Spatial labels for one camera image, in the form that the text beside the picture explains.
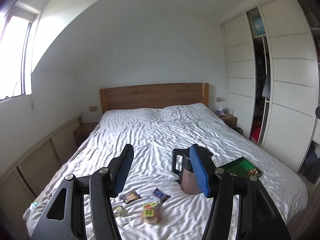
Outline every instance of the blue gripper pad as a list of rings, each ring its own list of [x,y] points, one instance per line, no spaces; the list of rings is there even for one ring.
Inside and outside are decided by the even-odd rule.
[[[215,169],[213,162],[211,161],[211,159],[204,157],[201,149],[197,144],[193,144],[190,147],[189,155],[192,169],[196,175],[200,191],[204,194],[205,197],[212,197],[210,194],[210,183],[212,181],[212,172]]]
[[[124,184],[127,180],[129,170],[131,168],[131,164],[133,161],[133,146],[130,144],[127,144],[121,155],[119,156],[118,161],[122,161],[121,166],[119,168],[119,171],[116,174],[116,179],[115,179],[115,193],[116,196],[119,195],[120,192],[123,191]]]

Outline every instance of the wooden nightstand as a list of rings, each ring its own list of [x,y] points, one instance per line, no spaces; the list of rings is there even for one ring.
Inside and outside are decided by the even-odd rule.
[[[222,119],[224,121],[224,123],[229,127],[233,127],[233,126],[237,125],[238,118],[236,118],[232,114],[227,114],[227,115],[224,115],[224,116],[218,115],[218,117],[220,119]]]
[[[77,147],[80,147],[80,145],[89,137],[90,133],[97,125],[98,122],[83,123],[73,131]]]

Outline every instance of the wall switch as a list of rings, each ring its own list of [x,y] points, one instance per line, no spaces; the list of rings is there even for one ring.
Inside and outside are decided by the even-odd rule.
[[[97,106],[89,106],[89,112],[98,111]]]

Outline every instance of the white bedsheet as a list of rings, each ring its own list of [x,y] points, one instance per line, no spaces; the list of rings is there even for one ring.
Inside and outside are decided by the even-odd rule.
[[[307,204],[307,189],[302,180],[277,159],[245,139],[220,120],[203,104],[169,106],[164,109],[113,110],[106,112],[90,137],[52,178],[30,212],[29,235],[65,175],[90,175],[121,153],[124,145],[134,147],[134,160],[124,190],[119,197],[137,191],[143,198],[130,204],[119,197],[113,206],[123,205],[129,216],[116,221],[122,239],[201,239],[212,200],[203,194],[187,195],[171,172],[172,149],[193,143],[207,147],[216,166],[241,156],[263,171],[261,182],[275,202],[285,222]],[[140,218],[142,204],[158,187],[171,195],[162,206],[159,225],[148,225]],[[85,196],[85,223],[88,239],[93,240],[89,196]],[[234,197],[229,239],[236,235],[238,197]]]

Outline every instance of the kettle handle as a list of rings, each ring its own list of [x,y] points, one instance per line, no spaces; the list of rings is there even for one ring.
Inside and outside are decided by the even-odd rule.
[[[177,163],[177,156],[182,156],[182,155],[183,155],[183,153],[180,153],[180,152],[178,152],[178,151],[173,151],[173,152],[172,152],[172,167],[171,167],[171,171],[172,171],[173,173],[179,175],[179,176],[180,176],[180,174],[181,174],[181,171],[178,171],[178,170],[176,169],[176,163]]]

